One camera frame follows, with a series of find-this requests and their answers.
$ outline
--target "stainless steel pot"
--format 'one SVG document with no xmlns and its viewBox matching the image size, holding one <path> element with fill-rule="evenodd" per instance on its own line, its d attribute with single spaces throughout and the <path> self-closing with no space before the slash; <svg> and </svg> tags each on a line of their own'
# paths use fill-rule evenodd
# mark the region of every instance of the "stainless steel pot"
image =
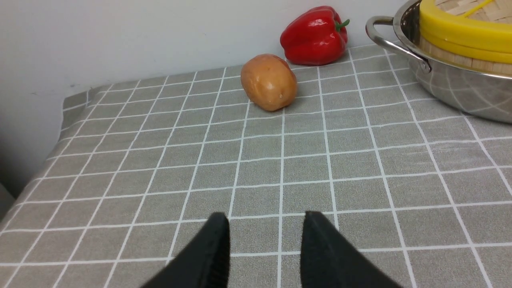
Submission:
<svg viewBox="0 0 512 288">
<path fill-rule="evenodd" d="M 467 113 L 512 124 L 512 77 L 448 63 L 418 48 L 420 2 L 407 2 L 395 17 L 369 19 L 368 37 L 384 49 L 407 57 L 418 82 L 434 97 Z M 399 43 L 384 39 L 375 25 L 393 26 Z"/>
</svg>

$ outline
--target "potato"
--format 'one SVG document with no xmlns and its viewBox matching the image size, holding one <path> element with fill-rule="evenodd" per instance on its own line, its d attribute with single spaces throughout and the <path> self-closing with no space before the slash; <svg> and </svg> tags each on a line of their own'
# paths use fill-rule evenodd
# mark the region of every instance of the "potato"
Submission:
<svg viewBox="0 0 512 288">
<path fill-rule="evenodd" d="M 249 60 L 240 74 L 247 97 L 266 111 L 290 105 L 297 95 L 297 78 L 288 64 L 272 54 Z"/>
</svg>

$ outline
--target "red bell pepper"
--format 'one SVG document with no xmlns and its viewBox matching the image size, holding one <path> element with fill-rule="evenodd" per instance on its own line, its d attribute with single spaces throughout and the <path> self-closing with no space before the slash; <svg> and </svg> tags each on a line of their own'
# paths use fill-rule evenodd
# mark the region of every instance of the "red bell pepper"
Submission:
<svg viewBox="0 0 512 288">
<path fill-rule="evenodd" d="M 338 60 L 347 45 L 347 28 L 330 6 L 319 6 L 295 19 L 281 34 L 286 58 L 298 65 L 325 65 Z"/>
</svg>

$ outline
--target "pot handle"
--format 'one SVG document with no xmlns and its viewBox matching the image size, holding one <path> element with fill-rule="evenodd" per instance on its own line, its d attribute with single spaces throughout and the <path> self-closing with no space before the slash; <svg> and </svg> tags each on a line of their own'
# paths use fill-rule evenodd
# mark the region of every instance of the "pot handle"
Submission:
<svg viewBox="0 0 512 288">
<path fill-rule="evenodd" d="M 370 18 L 366 22 L 366 34 L 368 37 L 375 42 L 377 45 L 382 48 L 394 52 L 396 54 L 403 55 L 409 59 L 418 61 L 421 69 L 425 73 L 430 73 L 432 71 L 432 67 L 430 67 L 429 61 L 422 56 L 412 52 L 402 45 L 397 45 L 389 40 L 384 39 L 384 37 L 375 29 L 375 25 L 393 25 L 393 17 L 388 16 L 374 16 Z"/>
</svg>

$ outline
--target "fake vegetable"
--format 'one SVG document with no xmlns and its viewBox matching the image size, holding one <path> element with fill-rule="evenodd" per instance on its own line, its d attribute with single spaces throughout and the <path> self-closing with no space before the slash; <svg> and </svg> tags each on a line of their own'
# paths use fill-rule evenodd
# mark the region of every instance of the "fake vegetable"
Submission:
<svg viewBox="0 0 512 288">
<path fill-rule="evenodd" d="M 325 65 L 338 60 L 347 45 L 347 28 L 330 6 L 319 6 L 295 19 L 281 34 L 281 46 L 290 62 Z"/>
<path fill-rule="evenodd" d="M 240 74 L 242 87 L 249 99 L 266 111 L 290 105 L 297 94 L 297 78 L 288 64 L 272 54 L 249 60 Z"/>
</svg>

